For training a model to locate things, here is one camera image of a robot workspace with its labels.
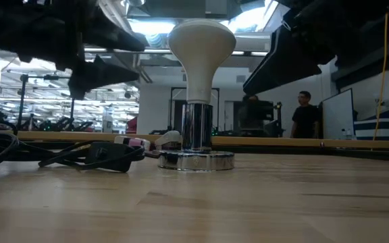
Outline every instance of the yellow cable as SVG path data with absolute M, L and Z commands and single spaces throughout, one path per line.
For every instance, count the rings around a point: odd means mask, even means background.
M 378 112 L 376 113 L 376 127 L 375 134 L 373 135 L 373 141 L 376 140 L 376 134 L 378 133 L 379 128 L 379 118 L 381 116 L 381 104 L 382 96 L 384 95 L 384 83 L 385 83 L 385 71 L 386 71 L 386 58 L 388 55 L 388 12 L 385 14 L 385 31 L 384 31 L 384 67 L 382 68 L 382 84 L 381 84 L 381 93 L 379 96 Z

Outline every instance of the round metal base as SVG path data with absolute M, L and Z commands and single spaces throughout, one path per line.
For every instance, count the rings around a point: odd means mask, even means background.
M 182 171 L 220 171 L 234 169 L 234 153 L 211 151 L 189 153 L 160 151 L 159 167 Z

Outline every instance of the whiteboard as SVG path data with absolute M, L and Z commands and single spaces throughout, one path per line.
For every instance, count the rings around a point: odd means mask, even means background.
M 344 139 L 342 129 L 355 133 L 352 89 L 323 101 L 323 138 Z

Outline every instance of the ceiling light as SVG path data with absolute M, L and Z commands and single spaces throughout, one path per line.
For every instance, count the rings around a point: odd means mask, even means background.
M 265 57 L 268 54 L 266 51 L 252 51 L 252 56 Z
M 169 49 L 145 49 L 144 53 L 172 54 L 172 52 Z
M 236 38 L 255 38 L 255 39 L 269 39 L 271 36 L 269 35 L 244 35 L 238 34 L 235 36 Z
M 13 103 L 6 103 L 4 104 L 6 107 L 11 107 L 11 108 L 14 108 L 16 107 L 16 105 L 14 105 Z
M 85 52 L 106 52 L 106 48 L 85 48 Z
M 0 101 L 20 101 L 20 98 L 3 98 L 0 97 Z M 34 101 L 34 102 L 72 102 L 71 99 L 31 99 L 25 98 L 24 101 Z M 137 105 L 136 101 L 75 101 L 77 105 Z
M 52 86 L 53 88 L 61 88 L 61 86 L 56 85 L 56 84 L 54 84 L 52 82 L 48 82 L 48 85 Z
M 154 34 L 169 34 L 175 27 L 172 22 L 153 22 L 153 21 L 138 21 L 128 20 L 133 32 L 154 35 Z

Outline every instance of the wooden tabletop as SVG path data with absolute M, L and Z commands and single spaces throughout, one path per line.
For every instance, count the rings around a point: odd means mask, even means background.
M 100 132 L 24 132 L 19 131 L 21 140 L 58 140 L 58 141 L 86 141 L 104 140 L 114 141 L 116 136 L 142 138 L 151 142 L 160 138 L 160 135 L 142 134 L 109 134 Z M 247 138 L 247 137 L 220 137 L 212 138 L 213 145 L 219 146 L 297 146 L 297 147 L 327 147 L 327 148 L 357 148 L 357 149 L 389 149 L 389 141 L 384 140 L 334 140 L 334 139 L 291 139 L 291 138 Z
M 236 169 L 0 165 L 0 242 L 389 242 L 389 162 L 236 155 Z

